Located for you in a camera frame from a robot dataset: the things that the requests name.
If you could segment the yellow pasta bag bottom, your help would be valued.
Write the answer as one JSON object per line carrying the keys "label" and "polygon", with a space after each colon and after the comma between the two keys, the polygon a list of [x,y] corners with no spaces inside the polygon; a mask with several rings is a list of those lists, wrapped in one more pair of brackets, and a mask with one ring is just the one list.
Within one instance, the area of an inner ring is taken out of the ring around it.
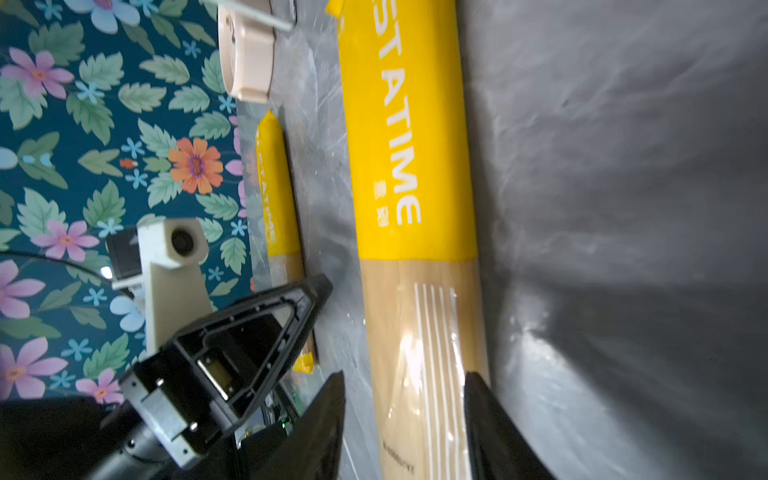
{"label": "yellow pasta bag bottom", "polygon": [[305,277],[299,222],[281,124],[268,111],[255,134],[256,171],[272,285]]}

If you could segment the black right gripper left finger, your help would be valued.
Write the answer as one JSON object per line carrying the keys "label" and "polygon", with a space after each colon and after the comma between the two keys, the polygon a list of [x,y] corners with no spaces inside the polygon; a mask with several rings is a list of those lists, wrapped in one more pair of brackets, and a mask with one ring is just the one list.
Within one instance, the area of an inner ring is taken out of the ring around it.
{"label": "black right gripper left finger", "polygon": [[275,423],[247,437],[239,459],[245,479],[335,479],[341,462],[345,378],[332,374],[290,433]]}

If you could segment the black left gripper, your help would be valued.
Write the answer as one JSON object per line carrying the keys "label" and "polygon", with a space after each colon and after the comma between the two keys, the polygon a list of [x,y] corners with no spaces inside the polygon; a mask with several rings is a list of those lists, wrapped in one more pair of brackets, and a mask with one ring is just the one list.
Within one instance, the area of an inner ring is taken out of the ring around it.
{"label": "black left gripper", "polygon": [[247,297],[178,331],[120,380],[138,415],[123,453],[191,468],[229,439],[299,358],[333,291],[323,274]]}

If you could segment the pink round clock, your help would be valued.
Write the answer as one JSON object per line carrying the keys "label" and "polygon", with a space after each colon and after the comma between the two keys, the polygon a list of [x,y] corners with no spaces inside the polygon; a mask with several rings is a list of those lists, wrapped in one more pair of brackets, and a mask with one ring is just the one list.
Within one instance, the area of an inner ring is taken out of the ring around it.
{"label": "pink round clock", "polygon": [[244,7],[271,14],[269,1],[218,3],[219,56],[226,92],[238,101],[265,104],[272,82],[274,27]]}

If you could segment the yellow pasta bag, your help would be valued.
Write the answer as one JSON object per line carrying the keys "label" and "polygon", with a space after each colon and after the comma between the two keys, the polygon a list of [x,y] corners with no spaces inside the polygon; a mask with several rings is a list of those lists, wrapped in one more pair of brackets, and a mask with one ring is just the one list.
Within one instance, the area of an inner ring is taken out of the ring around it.
{"label": "yellow pasta bag", "polygon": [[456,5],[332,1],[386,479],[470,477],[488,371]]}
{"label": "yellow pasta bag", "polygon": [[281,124],[268,111],[255,134],[256,171],[272,285],[305,277],[299,222]]}

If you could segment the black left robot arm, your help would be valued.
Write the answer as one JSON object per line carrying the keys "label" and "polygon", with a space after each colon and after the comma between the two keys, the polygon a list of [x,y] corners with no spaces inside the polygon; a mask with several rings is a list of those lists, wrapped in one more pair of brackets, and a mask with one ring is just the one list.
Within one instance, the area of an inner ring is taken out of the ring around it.
{"label": "black left robot arm", "polygon": [[333,479],[345,379],[328,377],[299,419],[237,440],[290,370],[333,287],[324,275],[199,318],[119,379],[123,403],[1,406],[5,479]]}

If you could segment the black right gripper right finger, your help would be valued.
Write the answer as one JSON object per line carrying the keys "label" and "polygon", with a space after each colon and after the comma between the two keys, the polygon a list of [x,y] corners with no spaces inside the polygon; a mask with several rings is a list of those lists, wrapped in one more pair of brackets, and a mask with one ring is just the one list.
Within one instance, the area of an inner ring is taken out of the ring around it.
{"label": "black right gripper right finger", "polygon": [[464,416],[472,479],[554,479],[477,372],[465,376]]}

